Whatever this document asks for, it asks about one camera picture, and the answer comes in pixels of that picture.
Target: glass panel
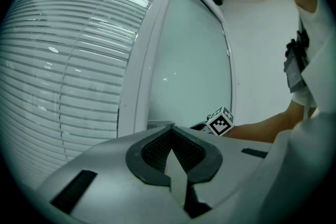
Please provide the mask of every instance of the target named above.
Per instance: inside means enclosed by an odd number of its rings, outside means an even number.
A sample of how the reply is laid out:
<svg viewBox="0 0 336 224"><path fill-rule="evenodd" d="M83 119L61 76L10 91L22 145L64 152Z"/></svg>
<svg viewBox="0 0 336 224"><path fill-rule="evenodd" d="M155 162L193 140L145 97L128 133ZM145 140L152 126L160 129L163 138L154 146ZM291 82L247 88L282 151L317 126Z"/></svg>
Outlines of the glass panel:
<svg viewBox="0 0 336 224"><path fill-rule="evenodd" d="M153 0L14 0L0 29L0 128L37 188L115 138L125 68Z"/></svg>
<svg viewBox="0 0 336 224"><path fill-rule="evenodd" d="M200 0L171 0L150 97L149 121L190 127L224 105L232 82L220 21Z"/></svg>

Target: white cube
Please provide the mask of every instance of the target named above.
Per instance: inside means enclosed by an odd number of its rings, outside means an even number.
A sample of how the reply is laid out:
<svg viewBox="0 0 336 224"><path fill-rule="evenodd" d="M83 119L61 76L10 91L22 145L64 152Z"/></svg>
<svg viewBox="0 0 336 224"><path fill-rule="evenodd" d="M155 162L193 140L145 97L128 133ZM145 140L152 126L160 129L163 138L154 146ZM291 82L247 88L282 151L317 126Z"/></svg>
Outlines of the white cube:
<svg viewBox="0 0 336 224"><path fill-rule="evenodd" d="M215 135L222 136L233 128L233 115L222 106L211 114L206 125Z"/></svg>

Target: black slot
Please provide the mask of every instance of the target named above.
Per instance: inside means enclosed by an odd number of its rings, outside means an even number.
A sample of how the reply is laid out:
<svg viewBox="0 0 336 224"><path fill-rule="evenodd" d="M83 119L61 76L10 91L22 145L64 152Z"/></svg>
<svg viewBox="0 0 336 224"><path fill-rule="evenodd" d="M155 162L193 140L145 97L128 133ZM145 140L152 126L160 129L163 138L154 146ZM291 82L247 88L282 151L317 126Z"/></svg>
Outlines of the black slot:
<svg viewBox="0 0 336 224"><path fill-rule="evenodd" d="M51 204L70 214L80 197L90 186L97 173L87 170L82 170L65 189L52 200Z"/></svg>
<svg viewBox="0 0 336 224"><path fill-rule="evenodd" d="M259 158L266 158L267 156L267 152L265 151L258 151L258 150L253 150L252 148L244 148L241 152L252 155L252 156L256 156Z"/></svg>
<svg viewBox="0 0 336 224"><path fill-rule="evenodd" d="M211 207L204 202L199 202L194 185L188 182L185 196L184 210L191 218L196 218L211 210Z"/></svg>
<svg viewBox="0 0 336 224"><path fill-rule="evenodd" d="M206 126L206 123L200 123L196 126L190 127L190 129L196 130L196 131L200 131L201 129L203 129Z"/></svg>

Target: white wall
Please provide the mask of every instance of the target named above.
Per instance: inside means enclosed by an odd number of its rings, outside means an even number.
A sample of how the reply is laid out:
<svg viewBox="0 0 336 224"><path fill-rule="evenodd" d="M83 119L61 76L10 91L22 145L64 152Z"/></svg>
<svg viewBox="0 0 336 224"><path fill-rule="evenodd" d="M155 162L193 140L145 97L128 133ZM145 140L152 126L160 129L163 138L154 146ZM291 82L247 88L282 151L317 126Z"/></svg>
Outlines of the white wall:
<svg viewBox="0 0 336 224"><path fill-rule="evenodd" d="M222 9L236 68L236 124L283 112L291 99L283 62L298 29L294 2L226 0Z"/></svg>

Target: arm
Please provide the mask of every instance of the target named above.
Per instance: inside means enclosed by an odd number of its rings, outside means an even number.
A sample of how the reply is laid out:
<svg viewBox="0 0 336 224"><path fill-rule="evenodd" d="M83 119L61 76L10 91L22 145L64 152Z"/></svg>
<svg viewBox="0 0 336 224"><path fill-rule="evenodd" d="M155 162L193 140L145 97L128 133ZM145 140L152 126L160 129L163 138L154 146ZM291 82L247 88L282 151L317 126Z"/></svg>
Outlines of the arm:
<svg viewBox="0 0 336 224"><path fill-rule="evenodd" d="M226 137L273 143L277 134L284 130L293 129L303 120L304 107L291 101L287 110L264 121L235 126ZM315 108L309 110L311 117Z"/></svg>

